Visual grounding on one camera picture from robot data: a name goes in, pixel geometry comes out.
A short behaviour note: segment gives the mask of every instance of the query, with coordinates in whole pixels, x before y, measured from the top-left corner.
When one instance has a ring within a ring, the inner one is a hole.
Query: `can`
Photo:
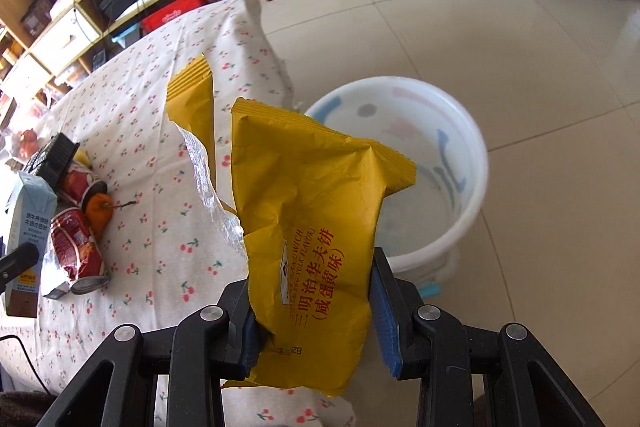
[[[71,293],[84,295],[102,288],[109,276],[98,245],[76,206],[62,206],[51,221],[53,249],[69,276]]]
[[[107,193],[107,183],[103,182],[81,163],[72,161],[60,184],[60,193],[73,206],[84,210],[94,194]]]

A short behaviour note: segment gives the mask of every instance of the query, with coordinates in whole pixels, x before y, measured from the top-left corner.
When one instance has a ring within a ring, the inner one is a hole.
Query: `plastic bucket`
[[[456,243],[476,219],[488,179],[486,146],[465,108],[426,82],[377,76],[335,89],[306,114],[415,162],[414,187],[385,198],[376,246],[396,277],[423,293],[450,277],[459,257]]]

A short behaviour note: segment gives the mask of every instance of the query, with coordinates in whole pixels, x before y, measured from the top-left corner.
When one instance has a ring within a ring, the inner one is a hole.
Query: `metal screw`
[[[121,326],[119,327],[115,334],[116,340],[119,342],[127,342],[130,341],[136,334],[136,330],[131,326]]]
[[[420,306],[420,308],[418,309],[418,317],[426,321],[434,321],[436,319],[439,319],[440,314],[440,309],[430,304]]]
[[[203,321],[216,321],[223,315],[222,308],[218,306],[207,306],[200,312],[200,318]]]
[[[507,336],[514,341],[521,341],[527,338],[527,328],[522,324],[509,324],[506,331]]]

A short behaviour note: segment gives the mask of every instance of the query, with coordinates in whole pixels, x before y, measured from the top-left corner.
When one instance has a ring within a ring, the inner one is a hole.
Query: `can lid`
[[[92,291],[98,290],[109,282],[106,275],[92,275],[90,277],[82,277],[71,283],[71,293],[75,295],[84,295]]]

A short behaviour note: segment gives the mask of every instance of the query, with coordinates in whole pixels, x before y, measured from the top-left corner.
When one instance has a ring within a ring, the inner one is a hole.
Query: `gray dot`
[[[363,118],[373,116],[377,110],[378,108],[372,103],[366,103],[358,108],[358,116],[362,116]]]

